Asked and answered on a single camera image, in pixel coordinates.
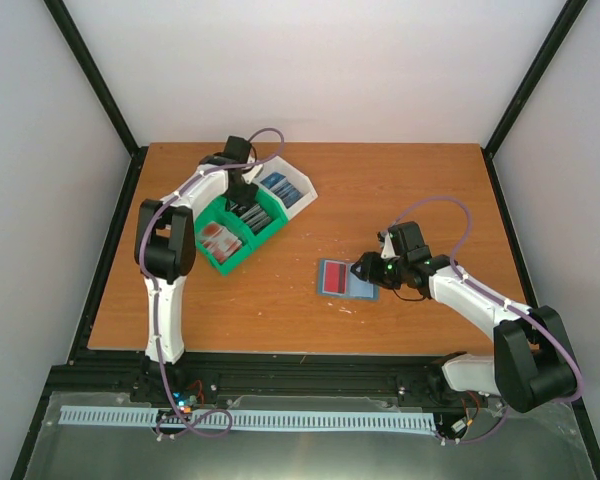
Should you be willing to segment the green bin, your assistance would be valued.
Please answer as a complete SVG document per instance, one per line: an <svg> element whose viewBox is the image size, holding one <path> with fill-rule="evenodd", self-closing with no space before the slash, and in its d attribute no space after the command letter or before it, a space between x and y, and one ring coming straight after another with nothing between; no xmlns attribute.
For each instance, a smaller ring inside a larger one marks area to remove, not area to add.
<svg viewBox="0 0 600 480"><path fill-rule="evenodd" d="M279 199L267 189L259 187L255 197L245 205L223 196L221 205L230 219L237 221L240 238L252 251L259 249L287 223L288 218Z"/></svg>
<svg viewBox="0 0 600 480"><path fill-rule="evenodd" d="M194 220L196 247L221 274L228 275L253 253L254 236L223 198L213 200Z"/></svg>

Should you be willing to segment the teal card holder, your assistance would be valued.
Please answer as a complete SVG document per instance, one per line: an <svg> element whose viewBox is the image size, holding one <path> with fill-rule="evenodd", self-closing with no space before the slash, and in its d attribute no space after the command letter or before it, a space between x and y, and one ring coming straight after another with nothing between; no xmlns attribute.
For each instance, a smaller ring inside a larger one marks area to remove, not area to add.
<svg viewBox="0 0 600 480"><path fill-rule="evenodd" d="M324 268L324 262L327 260L345 263L347 266L347 290L344 295L326 294L322 291L322 273L323 273L323 268ZM352 264L351 262L345 262L345 261L340 261L340 260L321 259L318 263L318 270L317 270L317 281L316 281L317 294L327 296L327 297L341 298L341 299L377 301L379 298L379 288L371 283L366 282L366 281L359 281L358 279L356 279L350 273L349 267L351 264Z"/></svg>

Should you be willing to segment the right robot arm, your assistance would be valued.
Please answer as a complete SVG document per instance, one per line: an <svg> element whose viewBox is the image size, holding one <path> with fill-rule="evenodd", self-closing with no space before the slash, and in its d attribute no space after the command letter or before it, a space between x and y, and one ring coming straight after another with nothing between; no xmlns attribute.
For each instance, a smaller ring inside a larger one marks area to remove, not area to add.
<svg viewBox="0 0 600 480"><path fill-rule="evenodd" d="M457 392L497 396L519 413L548 402L581 398L584 381L559 314L514 302L477 281L446 255L410 262L366 252L351 266L361 281L387 290L403 286L449 307L484 333L490 356L451 356L440 367Z"/></svg>

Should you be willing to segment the red credit card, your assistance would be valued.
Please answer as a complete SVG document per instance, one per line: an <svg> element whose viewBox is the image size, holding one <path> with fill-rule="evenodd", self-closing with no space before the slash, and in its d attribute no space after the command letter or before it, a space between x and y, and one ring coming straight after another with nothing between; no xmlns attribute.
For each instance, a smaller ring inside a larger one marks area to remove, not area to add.
<svg viewBox="0 0 600 480"><path fill-rule="evenodd" d="M322 273L322 291L326 294L344 295L347 290L347 266L345 263L327 260Z"/></svg>

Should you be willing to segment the white bin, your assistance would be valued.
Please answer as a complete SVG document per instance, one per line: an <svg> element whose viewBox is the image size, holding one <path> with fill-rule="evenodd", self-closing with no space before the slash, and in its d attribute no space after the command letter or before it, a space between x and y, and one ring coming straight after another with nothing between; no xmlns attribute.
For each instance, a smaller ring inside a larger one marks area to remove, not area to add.
<svg viewBox="0 0 600 480"><path fill-rule="evenodd" d="M288 221L318 198L309 177L280 156L261 165L253 182L279 204Z"/></svg>

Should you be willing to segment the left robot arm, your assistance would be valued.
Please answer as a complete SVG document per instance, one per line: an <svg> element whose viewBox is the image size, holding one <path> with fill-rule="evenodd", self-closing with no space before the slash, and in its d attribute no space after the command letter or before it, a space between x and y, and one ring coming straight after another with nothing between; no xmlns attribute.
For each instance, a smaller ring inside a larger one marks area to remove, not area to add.
<svg viewBox="0 0 600 480"><path fill-rule="evenodd" d="M252 158L242 163L208 156L173 192L141 203L134 258L148 297L150 361L175 364L184 353L182 298L196 259L194 221L233 186L250 188L262 169Z"/></svg>

